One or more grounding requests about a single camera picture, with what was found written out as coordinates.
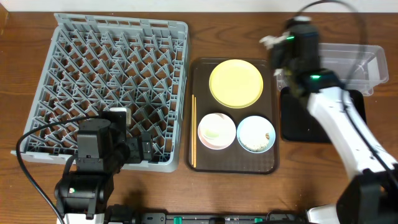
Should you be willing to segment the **light blue bowl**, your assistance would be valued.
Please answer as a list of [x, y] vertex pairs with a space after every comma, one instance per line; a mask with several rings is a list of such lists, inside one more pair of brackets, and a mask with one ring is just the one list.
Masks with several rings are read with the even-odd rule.
[[260, 154], [274, 146], [276, 131], [268, 119], [262, 116], [248, 116], [239, 123], [236, 137], [243, 149]]

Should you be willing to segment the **pink white bowl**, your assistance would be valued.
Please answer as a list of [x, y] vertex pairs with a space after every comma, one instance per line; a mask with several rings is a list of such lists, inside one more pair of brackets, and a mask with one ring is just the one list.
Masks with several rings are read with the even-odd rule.
[[198, 137], [209, 149], [226, 149], [235, 140], [236, 126], [228, 115], [210, 113], [201, 119], [198, 125]]

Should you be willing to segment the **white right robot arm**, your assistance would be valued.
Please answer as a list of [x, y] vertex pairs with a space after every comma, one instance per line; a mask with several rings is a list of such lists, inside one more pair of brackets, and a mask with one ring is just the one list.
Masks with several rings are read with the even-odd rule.
[[307, 210], [310, 223], [397, 223], [397, 160], [370, 132], [343, 82], [323, 68], [318, 31], [293, 22], [280, 37], [261, 42], [273, 70], [322, 126], [343, 161], [350, 183], [334, 204]]

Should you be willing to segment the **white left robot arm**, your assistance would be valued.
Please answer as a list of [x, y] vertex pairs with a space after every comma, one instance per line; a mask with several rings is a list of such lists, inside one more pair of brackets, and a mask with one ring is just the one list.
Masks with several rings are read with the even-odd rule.
[[152, 136], [143, 132], [128, 138], [131, 110], [111, 108], [79, 125], [77, 154], [66, 164], [55, 187], [60, 223], [136, 223], [130, 209], [107, 202], [114, 190], [114, 175], [126, 164], [154, 158]]

